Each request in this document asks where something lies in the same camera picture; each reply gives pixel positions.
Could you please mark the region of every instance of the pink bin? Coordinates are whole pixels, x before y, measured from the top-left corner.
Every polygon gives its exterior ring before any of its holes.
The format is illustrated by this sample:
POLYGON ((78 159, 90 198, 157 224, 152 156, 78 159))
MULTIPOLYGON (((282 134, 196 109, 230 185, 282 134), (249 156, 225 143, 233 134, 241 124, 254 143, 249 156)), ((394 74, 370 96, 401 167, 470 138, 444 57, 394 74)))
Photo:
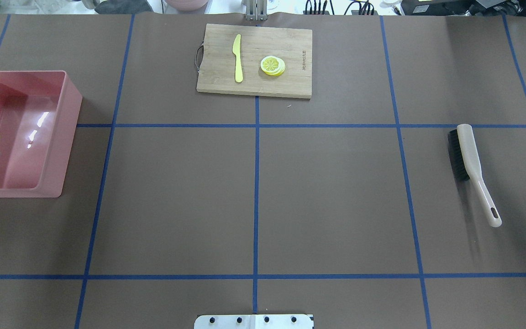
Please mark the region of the pink bin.
POLYGON ((0 71, 0 198, 60 196, 81 102, 65 71, 0 71))

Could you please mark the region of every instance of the wooden cutting board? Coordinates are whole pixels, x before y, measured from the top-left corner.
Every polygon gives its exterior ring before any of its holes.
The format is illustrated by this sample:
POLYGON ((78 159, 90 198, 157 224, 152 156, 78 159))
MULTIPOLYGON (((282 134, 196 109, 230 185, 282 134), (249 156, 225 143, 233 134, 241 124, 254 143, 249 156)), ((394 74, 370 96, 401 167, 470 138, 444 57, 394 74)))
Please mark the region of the wooden cutting board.
POLYGON ((311 98, 311 30, 277 27, 240 27, 207 24, 204 56, 198 73, 199 92, 217 94, 311 98), (234 81, 232 43, 241 35, 243 81, 234 81), (279 77, 259 67, 265 56, 285 62, 279 77))

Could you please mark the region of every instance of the knife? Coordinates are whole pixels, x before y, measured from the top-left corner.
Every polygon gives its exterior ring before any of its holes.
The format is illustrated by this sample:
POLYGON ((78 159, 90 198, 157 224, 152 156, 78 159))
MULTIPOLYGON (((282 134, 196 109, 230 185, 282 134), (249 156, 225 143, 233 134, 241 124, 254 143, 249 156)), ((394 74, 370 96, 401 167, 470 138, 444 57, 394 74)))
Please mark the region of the knife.
POLYGON ((237 35, 237 37, 234 38, 234 43, 232 44, 232 53, 236 58, 234 63, 234 81, 240 83, 242 82, 241 35, 237 35))

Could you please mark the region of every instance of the sliced lemon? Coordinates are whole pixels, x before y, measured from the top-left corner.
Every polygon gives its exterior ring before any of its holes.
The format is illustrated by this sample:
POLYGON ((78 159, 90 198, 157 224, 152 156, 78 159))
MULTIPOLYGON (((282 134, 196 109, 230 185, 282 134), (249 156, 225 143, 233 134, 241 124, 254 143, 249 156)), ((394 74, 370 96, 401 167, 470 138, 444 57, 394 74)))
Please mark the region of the sliced lemon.
POLYGON ((285 62, 276 56, 267 56, 261 60, 261 70, 267 75, 278 77, 285 71, 285 62))

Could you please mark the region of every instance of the cleaning brush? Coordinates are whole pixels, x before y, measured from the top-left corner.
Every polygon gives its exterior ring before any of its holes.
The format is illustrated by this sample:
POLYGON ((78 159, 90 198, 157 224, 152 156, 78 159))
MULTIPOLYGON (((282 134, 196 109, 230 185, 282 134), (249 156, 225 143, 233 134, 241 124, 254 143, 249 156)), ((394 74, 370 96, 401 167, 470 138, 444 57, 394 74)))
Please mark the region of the cleaning brush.
POLYGON ((454 176, 459 181, 472 179, 488 224, 491 227, 501 226, 503 221, 500 219, 499 212, 496 210, 482 179, 482 167, 480 166, 480 158, 478 158, 472 126, 458 125, 457 129, 449 132, 447 139, 450 145, 450 159, 454 176))

